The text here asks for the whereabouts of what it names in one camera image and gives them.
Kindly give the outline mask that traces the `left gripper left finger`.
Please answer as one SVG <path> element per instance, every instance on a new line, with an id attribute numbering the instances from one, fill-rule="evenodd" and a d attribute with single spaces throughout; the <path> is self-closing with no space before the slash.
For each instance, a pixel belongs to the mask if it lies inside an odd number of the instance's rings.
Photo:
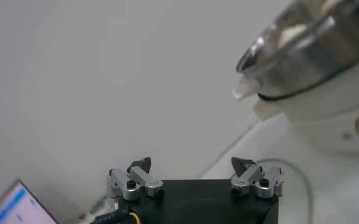
<path id="1" fill-rule="evenodd" d="M 150 175 L 151 157 L 133 161 L 126 170 L 110 169 L 107 175 L 107 195 L 136 201 L 143 191 L 147 198 L 161 200 L 164 197 L 163 181 Z"/>

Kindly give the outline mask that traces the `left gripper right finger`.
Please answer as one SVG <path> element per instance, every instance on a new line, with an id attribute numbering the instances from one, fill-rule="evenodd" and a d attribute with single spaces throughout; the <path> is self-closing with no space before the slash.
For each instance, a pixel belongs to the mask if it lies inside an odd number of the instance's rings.
<path id="1" fill-rule="evenodd" d="M 234 174 L 230 179 L 232 196 L 235 198 L 255 194 L 258 198 L 282 196 L 283 181 L 280 167 L 264 170 L 251 159 L 231 157 Z"/>

